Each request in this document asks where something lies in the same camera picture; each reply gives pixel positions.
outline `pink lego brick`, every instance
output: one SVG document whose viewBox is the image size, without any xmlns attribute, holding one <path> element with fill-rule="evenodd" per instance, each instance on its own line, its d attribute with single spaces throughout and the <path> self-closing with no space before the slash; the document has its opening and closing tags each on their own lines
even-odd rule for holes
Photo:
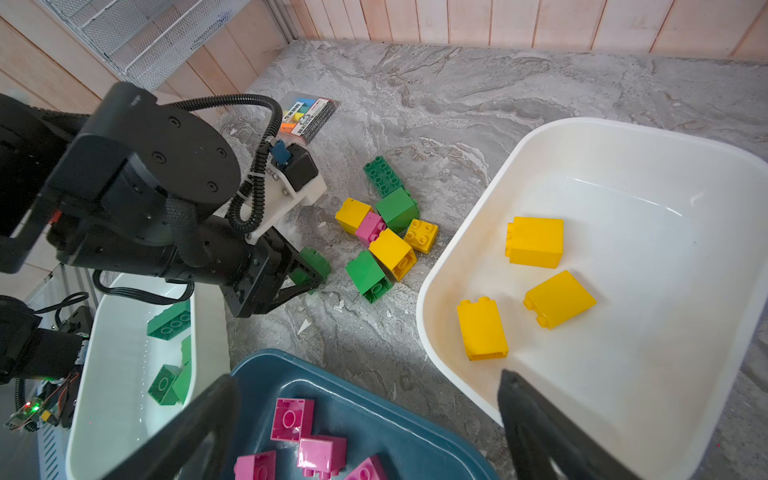
<svg viewBox="0 0 768 480">
<path fill-rule="evenodd" d="M 365 248 L 368 248 L 374 240 L 379 238 L 379 234 L 386 230 L 386 223 L 379 215 L 373 212 L 368 212 L 366 217 L 362 219 L 362 223 L 357 228 L 355 235 L 360 239 L 360 243 Z"/>
<path fill-rule="evenodd" d="M 316 473 L 320 480 L 330 480 L 346 466 L 346 439 L 326 435 L 312 435 L 299 441 L 299 461 L 304 476 Z"/>
<path fill-rule="evenodd" d="M 312 434 L 314 400 L 277 399 L 275 419 L 272 423 L 272 440 L 298 442 Z"/>
<path fill-rule="evenodd" d="M 352 473 L 346 476 L 346 480 L 388 480 L 379 457 L 368 457 Z"/>
<path fill-rule="evenodd" d="M 275 451 L 237 457 L 235 480 L 275 480 Z"/>
</svg>

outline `yellow lego brick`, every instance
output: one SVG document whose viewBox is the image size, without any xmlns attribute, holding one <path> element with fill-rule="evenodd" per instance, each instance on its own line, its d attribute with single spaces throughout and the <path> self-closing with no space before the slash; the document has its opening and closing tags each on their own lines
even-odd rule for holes
<svg viewBox="0 0 768 480">
<path fill-rule="evenodd" d="M 463 300 L 457 307 L 464 350 L 470 360 L 503 359 L 509 353 L 502 318 L 494 300 L 483 296 L 477 303 Z"/>
<path fill-rule="evenodd" d="M 379 238 L 371 242 L 368 248 L 379 262 L 392 272 L 398 282 L 416 263 L 416 254 L 411 246 L 389 228 L 381 232 Z"/>
<path fill-rule="evenodd" d="M 435 243 L 437 230 L 437 225 L 413 219 L 406 233 L 406 243 L 416 251 L 429 253 Z"/>
<path fill-rule="evenodd" d="M 557 268 L 563 257 L 563 220 L 515 217 L 507 225 L 509 263 Z"/>
<path fill-rule="evenodd" d="M 344 200 L 341 210 L 336 212 L 336 221 L 339 222 L 339 225 L 344 230 L 354 235 L 360 227 L 362 220 L 371 211 L 373 211 L 373 208 L 370 205 L 353 198 L 347 198 Z"/>
<path fill-rule="evenodd" d="M 589 292 L 564 270 L 525 294 L 525 308 L 536 312 L 536 321 L 543 328 L 554 329 L 579 313 L 597 305 Z"/>
</svg>

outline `green lego brick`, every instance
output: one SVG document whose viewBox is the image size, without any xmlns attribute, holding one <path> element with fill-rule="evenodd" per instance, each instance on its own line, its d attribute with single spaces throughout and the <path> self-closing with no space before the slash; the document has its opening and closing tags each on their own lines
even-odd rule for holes
<svg viewBox="0 0 768 480">
<path fill-rule="evenodd" d="M 181 373 L 176 378 L 176 381 L 170 386 L 179 402 L 184 403 L 187 399 L 187 394 L 190 391 L 190 382 L 192 381 L 192 365 L 187 365 L 181 370 Z"/>
<path fill-rule="evenodd" d="M 419 218 L 419 206 L 403 187 L 384 197 L 376 204 L 376 209 L 386 226 L 397 234 L 408 228 L 413 219 Z"/>
<path fill-rule="evenodd" d="M 392 288 L 392 282 L 368 250 L 364 250 L 349 262 L 346 265 L 346 272 L 352 277 L 352 282 L 360 294 L 370 303 L 380 299 Z"/>
<path fill-rule="evenodd" d="M 149 387 L 150 396 L 161 405 L 175 405 L 179 399 L 171 386 L 180 374 L 181 369 L 179 367 L 163 365 L 160 372 L 154 377 L 152 386 Z"/>
<path fill-rule="evenodd" d="M 191 319 L 189 300 L 174 303 L 147 323 L 147 335 L 170 340 L 189 328 Z"/>
<path fill-rule="evenodd" d="M 323 281 L 325 281 L 331 274 L 331 264 L 328 262 L 328 260 L 325 259 L 325 257 L 317 253 L 315 249 L 304 247 L 301 250 L 300 255 L 309 265 L 317 270 L 317 272 L 323 277 Z M 310 276 L 304 273 L 304 270 L 301 269 L 294 270 L 290 273 L 289 277 L 296 285 L 301 285 L 304 282 L 308 282 L 310 280 Z"/>
<path fill-rule="evenodd" d="M 402 181 L 386 163 L 384 157 L 376 157 L 372 162 L 366 164 L 363 170 L 382 198 L 402 187 Z"/>
<path fill-rule="evenodd" d="M 181 340 L 181 363 L 183 365 L 189 365 L 192 361 L 192 335 Z"/>
</svg>

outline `blue plastic bin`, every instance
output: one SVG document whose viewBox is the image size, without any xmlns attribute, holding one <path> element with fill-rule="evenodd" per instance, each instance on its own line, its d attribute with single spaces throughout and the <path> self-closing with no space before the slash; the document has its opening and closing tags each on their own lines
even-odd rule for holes
<svg viewBox="0 0 768 480">
<path fill-rule="evenodd" d="M 240 417 L 221 480 L 234 477 L 239 455 L 267 450 L 277 450 L 277 480 L 306 480 L 296 467 L 298 444 L 270 440 L 279 397 L 314 400 L 312 434 L 347 438 L 346 467 L 334 480 L 371 455 L 379 456 L 389 480 L 498 480 L 465 440 L 283 351 L 254 353 L 232 377 L 240 385 Z"/>
</svg>

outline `wire mesh basket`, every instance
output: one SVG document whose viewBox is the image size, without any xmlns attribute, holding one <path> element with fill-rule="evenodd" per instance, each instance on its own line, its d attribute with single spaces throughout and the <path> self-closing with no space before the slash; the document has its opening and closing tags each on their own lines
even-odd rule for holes
<svg viewBox="0 0 768 480">
<path fill-rule="evenodd" d="M 153 91 L 249 0 L 42 0 L 124 80 Z"/>
</svg>

